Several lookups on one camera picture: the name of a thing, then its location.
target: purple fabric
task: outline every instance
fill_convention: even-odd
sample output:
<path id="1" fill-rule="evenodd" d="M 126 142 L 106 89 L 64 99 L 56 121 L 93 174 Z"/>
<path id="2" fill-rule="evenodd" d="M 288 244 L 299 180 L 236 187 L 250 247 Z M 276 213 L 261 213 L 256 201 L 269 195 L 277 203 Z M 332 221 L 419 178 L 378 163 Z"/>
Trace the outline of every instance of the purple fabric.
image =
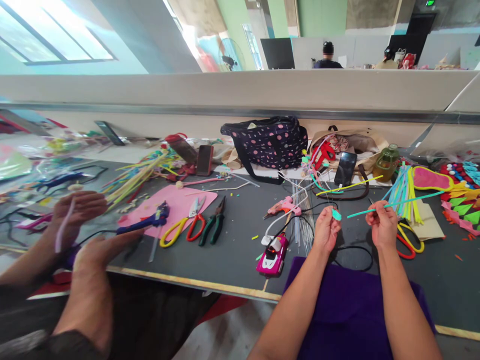
<path id="1" fill-rule="evenodd" d="M 251 123 L 257 127 L 248 129 Z M 277 170 L 298 168 L 309 141 L 307 130 L 294 116 L 227 123 L 220 132 L 232 137 L 239 155 L 245 151 L 251 163 Z"/>
<path id="2" fill-rule="evenodd" d="M 283 292 L 295 279 L 304 261 L 305 257 L 293 259 Z M 414 282 L 410 284 L 435 333 L 422 288 Z M 315 312 L 298 353 L 298 359 L 320 358 L 393 359 L 378 275 L 337 265 L 326 266 Z"/>

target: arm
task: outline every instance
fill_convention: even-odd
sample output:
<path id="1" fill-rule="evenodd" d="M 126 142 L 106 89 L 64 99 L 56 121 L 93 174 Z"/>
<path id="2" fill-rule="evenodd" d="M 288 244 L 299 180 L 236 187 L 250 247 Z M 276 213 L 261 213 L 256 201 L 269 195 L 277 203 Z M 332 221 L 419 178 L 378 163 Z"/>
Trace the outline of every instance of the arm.
<path id="1" fill-rule="evenodd" d="M 55 204 L 52 221 L 40 240 L 0 275 L 0 286 L 15 288 L 28 296 L 52 274 L 63 255 L 62 252 L 55 253 L 55 238 L 73 197 L 75 209 L 63 233 L 63 250 L 69 249 L 75 242 L 83 223 L 103 214 L 107 209 L 104 195 L 94 191 L 79 191 L 61 198 Z"/>
<path id="2" fill-rule="evenodd" d="M 332 209 L 324 208 L 315 224 L 315 239 L 310 253 L 275 307 L 248 359 L 297 358 L 339 230 L 340 223 L 332 219 Z"/>
<path id="3" fill-rule="evenodd" d="M 78 331 L 103 355 L 108 355 L 113 302 L 106 267 L 143 232 L 143 229 L 127 232 L 108 240 L 100 236 L 81 249 L 73 266 L 70 296 L 53 335 Z"/>
<path id="4" fill-rule="evenodd" d="M 372 239 L 378 250 L 386 331 L 393 357 L 403 359 L 442 359 L 435 336 L 414 295 L 397 254 L 397 214 L 379 201 L 370 208 L 366 221 L 372 226 Z"/>

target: fan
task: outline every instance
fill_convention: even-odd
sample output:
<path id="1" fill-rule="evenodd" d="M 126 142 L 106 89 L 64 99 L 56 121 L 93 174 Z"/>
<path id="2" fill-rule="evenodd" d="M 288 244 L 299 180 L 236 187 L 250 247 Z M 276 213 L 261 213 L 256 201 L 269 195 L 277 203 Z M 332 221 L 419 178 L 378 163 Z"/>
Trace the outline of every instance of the fan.
<path id="1" fill-rule="evenodd" d="M 240 46 L 229 37 L 221 40 L 218 60 L 221 61 L 219 67 L 222 72 L 242 71 L 242 64 L 245 62 Z"/>

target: pink hot glue gun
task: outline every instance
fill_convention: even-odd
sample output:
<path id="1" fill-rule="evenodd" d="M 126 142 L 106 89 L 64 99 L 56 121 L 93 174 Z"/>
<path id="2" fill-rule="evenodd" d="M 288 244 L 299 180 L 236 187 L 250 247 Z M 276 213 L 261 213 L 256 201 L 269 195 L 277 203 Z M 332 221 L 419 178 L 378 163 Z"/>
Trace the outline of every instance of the pink hot glue gun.
<path id="1" fill-rule="evenodd" d="M 266 215 L 263 217 L 265 220 L 266 218 L 272 217 L 277 215 L 281 210 L 285 213 L 288 213 L 290 210 L 296 215 L 302 215 L 302 209 L 298 206 L 294 205 L 294 200 L 291 196 L 287 196 L 284 200 L 277 202 L 273 205 L 270 209 L 268 209 Z"/>

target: hand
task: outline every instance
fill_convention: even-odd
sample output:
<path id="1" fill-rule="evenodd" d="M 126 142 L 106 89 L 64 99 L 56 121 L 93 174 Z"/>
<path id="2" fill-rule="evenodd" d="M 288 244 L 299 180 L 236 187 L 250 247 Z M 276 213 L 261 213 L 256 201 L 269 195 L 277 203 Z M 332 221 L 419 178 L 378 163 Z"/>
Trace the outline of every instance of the hand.
<path id="1" fill-rule="evenodd" d="M 367 213 L 365 217 L 366 223 L 371 226 L 371 237 L 377 249 L 397 248 L 398 217 L 391 207 L 384 207 L 387 204 L 385 200 L 373 203 L 368 209 L 376 209 L 376 211 Z"/>
<path id="2" fill-rule="evenodd" d="M 55 204 L 52 223 L 62 223 L 69 212 L 73 198 L 75 198 L 75 208 L 68 221 L 68 226 L 80 227 L 85 222 L 104 214 L 108 209 L 105 195 L 95 191 L 77 191 L 62 197 Z"/>
<path id="3" fill-rule="evenodd" d="M 313 246 L 321 247 L 323 250 L 331 253 L 337 242 L 337 234 L 342 226 L 332 215 L 333 206 L 325 207 L 315 223 L 315 239 Z"/>
<path id="4" fill-rule="evenodd" d="M 104 235 L 95 237 L 78 252 L 73 271 L 80 269 L 105 270 L 107 265 L 126 247 L 139 241 L 145 229 L 135 230 L 105 239 Z"/>

